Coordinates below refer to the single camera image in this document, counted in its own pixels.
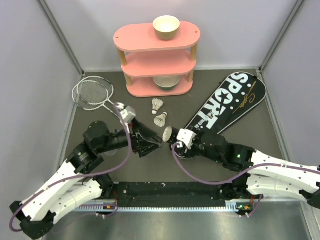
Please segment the black shuttlecock tube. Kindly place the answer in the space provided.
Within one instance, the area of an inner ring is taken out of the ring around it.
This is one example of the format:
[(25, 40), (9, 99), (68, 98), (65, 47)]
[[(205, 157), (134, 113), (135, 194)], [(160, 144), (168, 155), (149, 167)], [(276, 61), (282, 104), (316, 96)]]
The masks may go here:
[(176, 143), (177, 136), (179, 134), (179, 130), (177, 128), (174, 128), (172, 126), (168, 126), (165, 128), (163, 135), (162, 135), (162, 141), (169, 144)]

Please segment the white shuttlecock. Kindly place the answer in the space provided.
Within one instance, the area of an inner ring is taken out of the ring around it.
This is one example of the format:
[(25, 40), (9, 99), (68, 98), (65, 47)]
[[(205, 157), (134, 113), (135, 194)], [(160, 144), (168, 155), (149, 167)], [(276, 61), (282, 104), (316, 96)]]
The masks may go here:
[(161, 99), (153, 98), (152, 99), (152, 111), (153, 115), (158, 113), (158, 110), (164, 105), (164, 102)]
[(154, 124), (160, 128), (164, 127), (166, 124), (166, 118), (168, 114), (166, 112), (163, 112), (162, 114), (156, 116), (153, 120)]

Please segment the white shuttlecock top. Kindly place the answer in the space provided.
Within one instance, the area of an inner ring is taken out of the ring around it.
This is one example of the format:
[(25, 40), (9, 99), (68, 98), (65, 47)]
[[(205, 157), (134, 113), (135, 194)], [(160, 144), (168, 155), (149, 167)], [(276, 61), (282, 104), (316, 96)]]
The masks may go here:
[(153, 98), (152, 99), (152, 111), (153, 115), (158, 113), (158, 110), (164, 105), (164, 102), (161, 99)]

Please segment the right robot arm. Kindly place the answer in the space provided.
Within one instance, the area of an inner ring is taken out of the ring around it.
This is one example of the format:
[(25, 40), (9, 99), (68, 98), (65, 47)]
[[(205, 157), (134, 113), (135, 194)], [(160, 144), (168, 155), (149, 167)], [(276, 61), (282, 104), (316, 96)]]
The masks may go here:
[(228, 197), (247, 195), (278, 196), (320, 207), (320, 169), (275, 158), (254, 148), (229, 143), (210, 131), (167, 127), (162, 140), (171, 145), (176, 157), (202, 156), (237, 175), (220, 185), (229, 189)]

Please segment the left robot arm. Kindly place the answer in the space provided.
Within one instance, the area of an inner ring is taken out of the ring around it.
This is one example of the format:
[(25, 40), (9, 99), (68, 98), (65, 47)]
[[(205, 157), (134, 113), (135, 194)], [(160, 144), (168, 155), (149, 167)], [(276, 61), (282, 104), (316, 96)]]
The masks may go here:
[[(32, 240), (46, 235), (61, 218), (97, 198), (109, 198), (114, 191), (110, 173), (121, 169), (131, 154), (145, 157), (160, 149), (158, 134), (133, 119), (120, 131), (110, 132), (103, 121), (91, 123), (80, 143), (57, 172), (32, 196), (13, 202), (9, 229), (23, 232)], [(127, 148), (127, 157), (119, 165), (94, 172), (104, 162), (103, 153)]]

